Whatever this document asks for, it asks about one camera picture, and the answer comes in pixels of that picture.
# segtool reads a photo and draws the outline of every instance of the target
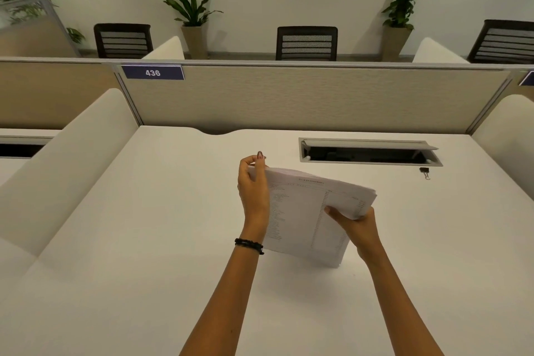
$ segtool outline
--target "forearm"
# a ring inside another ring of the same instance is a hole
[[[396,356],[443,356],[385,252],[368,263]]]
[[[236,352],[259,253],[236,246],[221,280],[180,356],[228,356]]]

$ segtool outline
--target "beige planter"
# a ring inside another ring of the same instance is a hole
[[[200,27],[182,26],[182,33],[187,43],[187,48],[193,60],[207,60],[208,48],[206,45],[206,25]]]
[[[382,34],[382,62],[396,62],[412,30],[384,26]]]

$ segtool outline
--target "person's left hand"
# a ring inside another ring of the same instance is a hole
[[[256,180],[248,173],[249,165],[256,168]],[[241,239],[262,243],[269,224],[269,186],[265,177],[265,157],[258,152],[239,163],[237,188],[244,209],[244,227]]]

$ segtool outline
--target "white paper sheet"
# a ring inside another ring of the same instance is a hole
[[[249,173],[255,177],[253,167]],[[368,211],[376,192],[298,170],[268,168],[265,173],[271,215],[264,248],[338,267],[349,238],[324,207],[330,205],[346,217],[357,219]]]

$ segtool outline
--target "black bracelet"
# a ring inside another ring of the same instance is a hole
[[[236,245],[243,246],[245,248],[255,249],[259,254],[263,254],[263,245],[257,242],[249,241],[248,239],[236,238]]]

